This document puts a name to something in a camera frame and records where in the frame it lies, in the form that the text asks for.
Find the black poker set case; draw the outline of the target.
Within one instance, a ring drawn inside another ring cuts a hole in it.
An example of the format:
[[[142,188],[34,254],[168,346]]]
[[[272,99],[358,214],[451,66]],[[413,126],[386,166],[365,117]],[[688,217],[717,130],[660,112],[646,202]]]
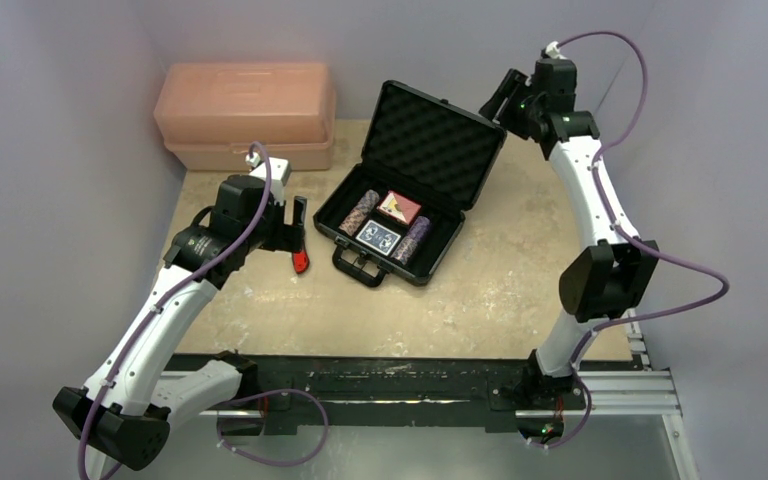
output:
[[[499,125],[396,80],[385,81],[376,102],[360,160],[313,216],[332,240],[334,267],[375,288],[388,274],[426,285],[466,221],[501,151]],[[410,228],[372,208],[361,220],[395,239],[388,248],[349,234],[341,223],[364,195],[400,194],[419,206],[429,228],[406,261],[395,257]]]

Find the blue playing card deck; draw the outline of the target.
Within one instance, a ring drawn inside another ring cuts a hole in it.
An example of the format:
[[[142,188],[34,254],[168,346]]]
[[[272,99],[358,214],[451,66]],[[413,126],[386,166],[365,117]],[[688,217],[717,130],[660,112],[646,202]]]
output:
[[[375,220],[368,220],[355,235],[355,239],[373,251],[389,256],[398,246],[402,235]]]

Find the red playing card deck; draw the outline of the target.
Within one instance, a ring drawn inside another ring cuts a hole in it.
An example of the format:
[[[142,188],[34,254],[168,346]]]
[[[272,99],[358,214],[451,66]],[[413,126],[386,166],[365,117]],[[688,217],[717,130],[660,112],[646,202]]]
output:
[[[419,215],[422,205],[390,190],[376,207],[384,216],[402,225],[410,225]]]

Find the purple poker chip stack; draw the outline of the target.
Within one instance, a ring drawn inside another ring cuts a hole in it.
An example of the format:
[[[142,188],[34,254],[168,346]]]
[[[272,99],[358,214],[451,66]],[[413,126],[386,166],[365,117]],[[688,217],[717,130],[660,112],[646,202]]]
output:
[[[424,216],[419,216],[409,229],[404,243],[411,247],[418,246],[431,228],[431,221]]]

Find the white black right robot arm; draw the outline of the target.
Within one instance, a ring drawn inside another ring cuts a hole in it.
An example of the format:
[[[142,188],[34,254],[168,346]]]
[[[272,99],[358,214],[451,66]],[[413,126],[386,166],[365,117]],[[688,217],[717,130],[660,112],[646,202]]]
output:
[[[572,203],[581,251],[559,278],[562,312],[548,338],[529,356],[515,392],[544,407],[573,389],[576,366],[598,328],[639,305],[658,260],[655,241],[637,247],[616,231],[622,209],[593,115],[575,108],[577,69],[542,58],[531,75],[510,69],[479,113],[507,132],[533,140],[561,179]]]

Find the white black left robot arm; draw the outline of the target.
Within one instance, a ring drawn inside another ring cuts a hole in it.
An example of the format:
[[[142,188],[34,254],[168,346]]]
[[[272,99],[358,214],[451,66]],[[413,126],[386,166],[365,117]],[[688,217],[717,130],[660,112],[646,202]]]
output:
[[[303,251],[307,200],[294,198],[285,223],[285,184],[261,174],[223,181],[216,201],[173,237],[151,294],[108,359],[83,386],[58,392],[53,408],[79,441],[79,478],[142,470],[202,411],[224,403],[244,409],[264,395],[257,364],[231,351],[159,381],[191,324],[251,252]]]

